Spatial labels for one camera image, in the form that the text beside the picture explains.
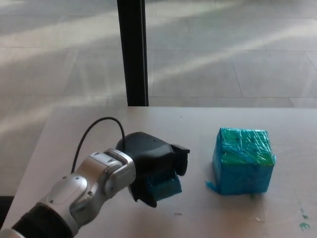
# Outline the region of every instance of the floor tile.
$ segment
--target floor tile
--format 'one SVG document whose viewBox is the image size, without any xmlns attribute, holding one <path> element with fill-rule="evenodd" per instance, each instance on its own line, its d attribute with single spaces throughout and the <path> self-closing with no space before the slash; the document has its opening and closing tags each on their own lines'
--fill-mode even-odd
<svg viewBox="0 0 317 238">
<path fill-rule="evenodd" d="M 150 97 L 151 107 L 197 107 L 198 99 L 196 97 Z"/>
<path fill-rule="evenodd" d="M 38 0 L 1 0 L 0 15 L 31 14 L 38 5 Z"/>
<path fill-rule="evenodd" d="M 0 54 L 0 95 L 61 95 L 74 51 L 7 48 Z"/>
<path fill-rule="evenodd" d="M 317 50 L 315 19 L 261 19 L 254 24 L 268 50 Z"/>
<path fill-rule="evenodd" d="M 53 31 L 55 47 L 121 49 L 118 17 L 62 17 Z"/>
<path fill-rule="evenodd" d="M 147 18 L 148 49 L 189 49 L 190 22 L 187 18 Z"/>
<path fill-rule="evenodd" d="M 9 111 L 14 99 L 10 96 L 0 96 L 0 121 Z"/>
<path fill-rule="evenodd" d="M 0 121 L 0 167 L 24 167 L 40 138 L 42 129 L 58 97 L 14 97 Z"/>
<path fill-rule="evenodd" d="M 295 108 L 317 108 L 317 98 L 290 98 Z"/>
<path fill-rule="evenodd" d="M 272 0 L 276 9 L 286 18 L 317 18 L 315 0 Z"/>
<path fill-rule="evenodd" d="M 156 51 L 154 96 L 240 97 L 231 59 L 217 52 Z"/>
<path fill-rule="evenodd" d="M 24 175 L 24 167 L 0 167 L 0 196 L 14 196 Z"/>
<path fill-rule="evenodd" d="M 42 0 L 31 12 L 33 15 L 94 15 L 97 0 Z"/>
<path fill-rule="evenodd" d="M 264 50 L 249 20 L 149 18 L 148 46 L 154 50 Z"/>
<path fill-rule="evenodd" d="M 81 51 L 69 77 L 65 96 L 124 96 L 121 51 Z"/>
<path fill-rule="evenodd" d="M 317 70 L 317 51 L 306 51 L 305 53 Z"/>
<path fill-rule="evenodd" d="M 244 97 L 317 97 L 317 72 L 304 52 L 253 51 L 232 58 Z"/>
<path fill-rule="evenodd" d="M 8 18 L 7 20 L 12 21 L 10 23 L 12 27 L 7 34 L 13 34 L 13 39 L 5 46 L 41 48 L 54 44 L 53 29 L 59 17 L 13 16 Z"/>
<path fill-rule="evenodd" d="M 81 97 L 81 96 L 63 96 L 61 97 L 59 106 L 69 107 L 69 106 L 117 106 L 125 107 L 127 106 L 126 97 Z"/>
<path fill-rule="evenodd" d="M 215 1 L 158 1 L 157 17 L 204 17 L 216 11 Z"/>
<path fill-rule="evenodd" d="M 249 20 L 194 18 L 189 48 L 193 50 L 264 50 L 256 27 Z"/>
<path fill-rule="evenodd" d="M 280 17 L 271 0 L 217 0 L 217 10 L 210 14 L 227 18 Z"/>
<path fill-rule="evenodd" d="M 200 107 L 291 108 L 289 98 L 198 98 Z"/>
</svg>

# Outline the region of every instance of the black cable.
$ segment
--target black cable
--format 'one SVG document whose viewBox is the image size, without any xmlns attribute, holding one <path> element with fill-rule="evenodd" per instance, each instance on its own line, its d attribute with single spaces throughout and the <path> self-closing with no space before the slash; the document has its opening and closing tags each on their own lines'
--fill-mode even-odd
<svg viewBox="0 0 317 238">
<path fill-rule="evenodd" d="M 113 117 L 105 117 L 105 118 L 100 118 L 98 119 L 97 121 L 95 121 L 94 123 L 92 123 L 88 128 L 87 130 L 85 131 L 83 137 L 81 138 L 79 144 L 78 144 L 78 147 L 77 147 L 77 150 L 76 150 L 76 154 L 75 154 L 75 158 L 74 158 L 74 161 L 73 161 L 73 166 L 71 168 L 71 174 L 75 171 L 75 167 L 76 167 L 76 162 L 77 162 L 77 158 L 78 158 L 78 155 L 79 155 L 79 151 L 80 151 L 80 148 L 86 138 L 86 135 L 88 134 L 88 132 L 91 130 L 91 128 L 93 128 L 97 123 L 103 121 L 103 120 L 113 120 L 115 121 L 116 123 L 118 123 L 120 129 L 121 129 L 121 134 L 122 134 L 122 149 L 123 149 L 123 152 L 125 150 L 125 137 L 124 137 L 124 130 L 123 130 L 123 127 L 122 127 L 122 124 L 119 122 L 118 119 L 116 118 L 113 118 Z"/>
</svg>

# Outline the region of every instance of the black pole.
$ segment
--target black pole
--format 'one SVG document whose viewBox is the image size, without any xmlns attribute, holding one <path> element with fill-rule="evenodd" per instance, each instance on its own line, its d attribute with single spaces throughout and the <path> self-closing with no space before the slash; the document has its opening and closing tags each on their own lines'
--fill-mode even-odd
<svg viewBox="0 0 317 238">
<path fill-rule="evenodd" d="M 117 0 L 128 106 L 148 106 L 144 0 Z"/>
</svg>

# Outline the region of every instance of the blue cube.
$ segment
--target blue cube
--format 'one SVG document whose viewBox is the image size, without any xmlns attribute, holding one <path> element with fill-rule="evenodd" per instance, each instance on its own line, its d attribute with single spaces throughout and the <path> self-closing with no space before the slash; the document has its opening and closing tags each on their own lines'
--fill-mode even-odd
<svg viewBox="0 0 317 238">
<path fill-rule="evenodd" d="M 220 129 L 212 158 L 218 193 L 266 192 L 274 164 L 267 131 Z"/>
</svg>

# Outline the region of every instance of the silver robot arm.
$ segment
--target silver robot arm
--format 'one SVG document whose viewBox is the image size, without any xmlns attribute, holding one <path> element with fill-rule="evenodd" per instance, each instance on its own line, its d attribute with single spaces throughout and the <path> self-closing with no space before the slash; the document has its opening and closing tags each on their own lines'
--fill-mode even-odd
<svg viewBox="0 0 317 238">
<path fill-rule="evenodd" d="M 74 237 L 83 225 L 97 217 L 108 199 L 129 186 L 135 177 L 135 165 L 128 155 L 115 149 L 96 152 L 88 156 L 74 173 L 57 182 L 37 206 L 57 214 L 71 231 L 68 237 Z M 23 224 L 17 224 L 2 231 L 0 238 L 31 237 L 22 228 Z"/>
</svg>

